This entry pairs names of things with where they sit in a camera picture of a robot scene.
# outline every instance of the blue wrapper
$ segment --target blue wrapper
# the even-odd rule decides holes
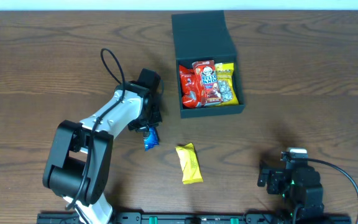
[[[144,133],[143,140],[144,140],[145,151],[152,149],[154,146],[158,146],[159,143],[158,143],[157,130],[155,128],[150,128],[148,133]]]

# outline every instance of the black box lid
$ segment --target black box lid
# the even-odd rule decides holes
[[[172,15],[177,60],[236,55],[223,11]]]

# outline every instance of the black box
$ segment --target black box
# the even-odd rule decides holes
[[[237,52],[226,28],[223,11],[172,15],[173,41],[177,60],[177,79],[181,118],[241,113],[245,107]],[[239,105],[186,109],[181,97],[179,65],[193,68],[195,61],[214,60],[215,63],[234,62],[233,89]]]

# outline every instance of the wooden surface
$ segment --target wooden surface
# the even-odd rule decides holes
[[[63,210],[42,174],[57,125],[88,117],[112,96],[103,47],[115,52],[128,80],[150,68],[165,82],[160,146],[144,152],[142,136],[126,129],[114,143],[105,193],[117,208],[274,209],[282,200],[257,187],[258,163],[278,161],[287,146],[307,148],[358,183],[358,12],[226,12],[247,107],[193,119],[179,114],[172,13],[0,12],[0,223],[34,223],[41,211]],[[175,146],[188,142],[202,184],[181,182]],[[350,182],[312,166],[321,173],[326,211],[355,220]]]

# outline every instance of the red candy package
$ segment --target red candy package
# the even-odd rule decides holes
[[[180,83],[183,96],[182,103],[187,108],[199,108],[205,104],[206,99],[201,98],[204,88],[200,86],[200,80],[194,74],[193,69],[187,69],[179,65]]]
[[[222,98],[219,92],[214,61],[193,62],[193,69],[196,77],[201,81],[204,87],[204,94],[202,94],[201,97],[205,98],[206,102],[203,106],[220,104]]]

